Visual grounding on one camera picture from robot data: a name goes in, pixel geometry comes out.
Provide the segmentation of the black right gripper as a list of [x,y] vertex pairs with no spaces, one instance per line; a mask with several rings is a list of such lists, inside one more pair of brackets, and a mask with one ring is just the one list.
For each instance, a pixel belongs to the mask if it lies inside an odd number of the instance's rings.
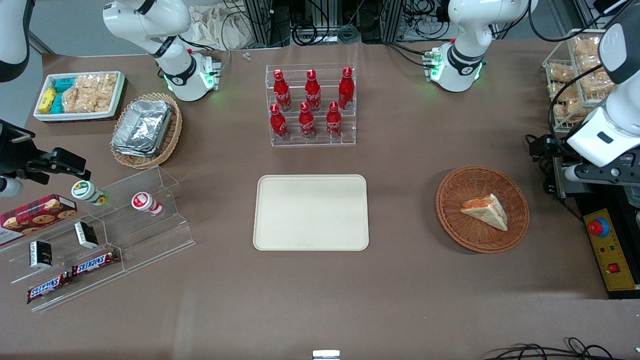
[[[0,173],[2,177],[14,180],[30,180],[48,183],[50,176],[45,173],[50,168],[46,159],[48,152],[40,150],[34,143],[35,133],[17,127],[7,121],[0,121]],[[61,147],[52,150],[52,163],[62,166],[62,174],[68,174],[89,182],[92,172],[86,169],[86,159]]]

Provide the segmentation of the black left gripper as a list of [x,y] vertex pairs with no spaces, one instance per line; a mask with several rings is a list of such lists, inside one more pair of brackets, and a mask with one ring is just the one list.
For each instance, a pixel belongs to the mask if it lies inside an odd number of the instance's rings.
[[544,134],[537,137],[533,134],[525,135],[525,142],[528,146],[528,155],[532,162],[552,160],[553,158],[569,159],[570,152],[564,149],[564,143],[554,137],[553,134]]

